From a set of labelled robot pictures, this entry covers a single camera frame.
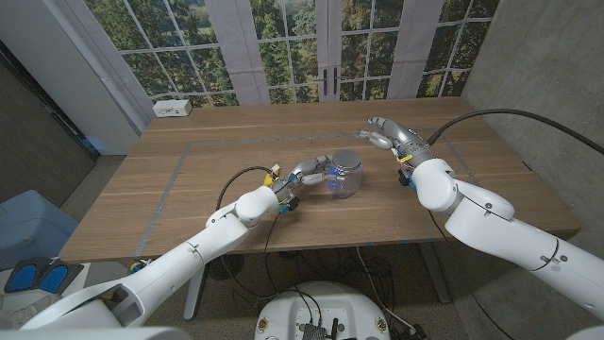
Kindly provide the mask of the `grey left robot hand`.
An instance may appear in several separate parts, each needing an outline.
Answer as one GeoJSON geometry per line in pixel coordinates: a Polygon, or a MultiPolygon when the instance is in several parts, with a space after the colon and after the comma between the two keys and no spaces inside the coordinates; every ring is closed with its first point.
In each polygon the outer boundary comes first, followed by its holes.
{"type": "Polygon", "coordinates": [[[296,188],[302,185],[312,186],[322,181],[344,181],[343,175],[337,175],[330,170],[331,155],[322,155],[302,161],[283,178],[272,184],[272,190],[278,201],[289,199],[296,188]]]}

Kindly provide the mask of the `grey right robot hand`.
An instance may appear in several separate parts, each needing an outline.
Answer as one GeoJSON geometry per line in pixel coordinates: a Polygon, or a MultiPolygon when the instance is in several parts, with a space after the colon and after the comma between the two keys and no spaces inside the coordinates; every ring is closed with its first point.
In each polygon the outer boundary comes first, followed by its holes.
{"type": "Polygon", "coordinates": [[[412,167],[435,159],[428,144],[414,130],[383,117],[370,118],[368,123],[377,127],[377,131],[358,130],[353,135],[367,140],[378,149],[392,151],[412,167]]]}

